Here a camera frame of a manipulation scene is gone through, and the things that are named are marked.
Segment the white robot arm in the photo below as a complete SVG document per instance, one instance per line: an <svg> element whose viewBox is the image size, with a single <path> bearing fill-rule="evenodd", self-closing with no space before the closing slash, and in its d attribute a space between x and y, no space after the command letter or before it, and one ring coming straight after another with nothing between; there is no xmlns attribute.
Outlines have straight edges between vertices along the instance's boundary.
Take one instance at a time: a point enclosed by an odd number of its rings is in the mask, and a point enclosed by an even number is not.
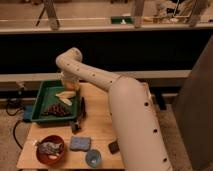
<svg viewBox="0 0 213 171"><path fill-rule="evenodd" d="M146 83L82 63L71 48L56 58L65 80L81 78L108 93L109 110L126 171L173 171Z"/></svg>

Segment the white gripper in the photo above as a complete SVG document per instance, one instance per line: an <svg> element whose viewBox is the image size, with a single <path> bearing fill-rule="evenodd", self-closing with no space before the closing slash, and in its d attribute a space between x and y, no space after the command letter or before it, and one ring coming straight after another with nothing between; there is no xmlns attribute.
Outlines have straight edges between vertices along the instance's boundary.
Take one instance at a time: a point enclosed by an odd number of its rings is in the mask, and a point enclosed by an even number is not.
<svg viewBox="0 0 213 171"><path fill-rule="evenodd" d="M79 79L73 74L67 74L66 72L61 72L61 83L66 90L78 91L80 88Z"/></svg>

